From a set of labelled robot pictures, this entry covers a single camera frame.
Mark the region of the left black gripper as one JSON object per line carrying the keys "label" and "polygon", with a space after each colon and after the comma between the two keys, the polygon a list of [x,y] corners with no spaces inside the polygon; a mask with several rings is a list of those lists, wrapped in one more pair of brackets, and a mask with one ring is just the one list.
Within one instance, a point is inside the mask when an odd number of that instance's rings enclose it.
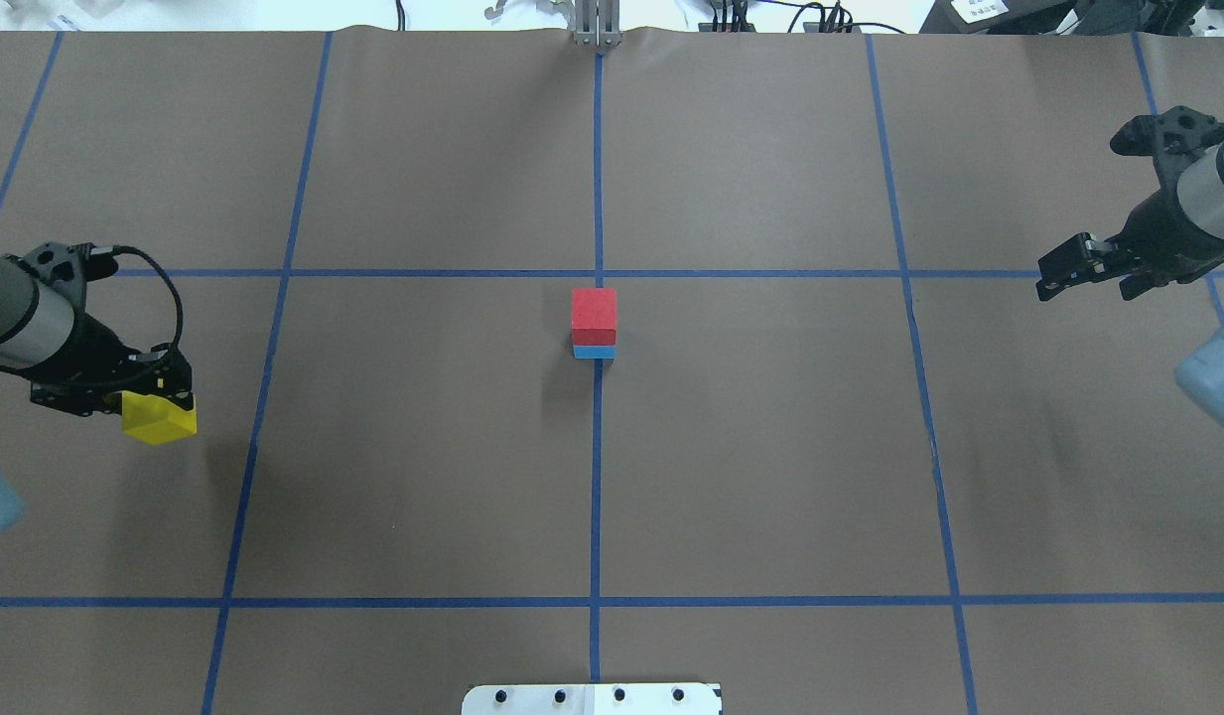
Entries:
{"label": "left black gripper", "polygon": [[180,348],[158,344],[141,362],[95,318],[31,323],[31,403],[59,413],[122,413],[126,392],[193,394],[193,367]]}

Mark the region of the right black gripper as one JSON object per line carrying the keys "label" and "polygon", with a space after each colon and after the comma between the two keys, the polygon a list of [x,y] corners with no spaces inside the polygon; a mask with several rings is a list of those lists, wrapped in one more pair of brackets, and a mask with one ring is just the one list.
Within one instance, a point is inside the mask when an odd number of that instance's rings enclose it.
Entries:
{"label": "right black gripper", "polygon": [[[1125,266],[1108,266],[1115,249]],[[1122,280],[1125,302],[1164,288],[1169,282],[1189,284],[1224,263],[1224,239],[1203,231],[1164,190],[1155,191],[1129,213],[1118,234],[1108,240],[1092,231],[1075,231],[1038,260],[1039,302],[1051,302],[1062,291],[1089,282]]]}

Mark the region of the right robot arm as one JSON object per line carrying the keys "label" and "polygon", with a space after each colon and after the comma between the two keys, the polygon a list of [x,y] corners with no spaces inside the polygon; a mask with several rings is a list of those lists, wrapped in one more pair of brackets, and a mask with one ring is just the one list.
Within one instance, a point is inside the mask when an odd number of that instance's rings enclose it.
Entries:
{"label": "right robot arm", "polygon": [[1224,266],[1224,121],[1177,107],[1138,116],[1111,136],[1120,157],[1148,158],[1155,191],[1114,235],[1075,231],[1037,261],[1036,295],[1118,282],[1125,302],[1169,285],[1211,284]]}

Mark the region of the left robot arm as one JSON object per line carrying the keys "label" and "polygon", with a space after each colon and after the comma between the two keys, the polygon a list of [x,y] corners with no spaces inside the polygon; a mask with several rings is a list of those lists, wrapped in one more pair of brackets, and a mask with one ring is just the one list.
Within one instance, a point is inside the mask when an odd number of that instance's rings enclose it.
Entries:
{"label": "left robot arm", "polygon": [[[140,258],[173,300],[173,337],[144,353],[88,312],[88,289]],[[45,241],[0,253],[0,372],[24,380],[28,398],[75,417],[116,415],[122,433],[168,444],[200,431],[193,367],[182,353],[185,309],[170,273],[129,245]]]}

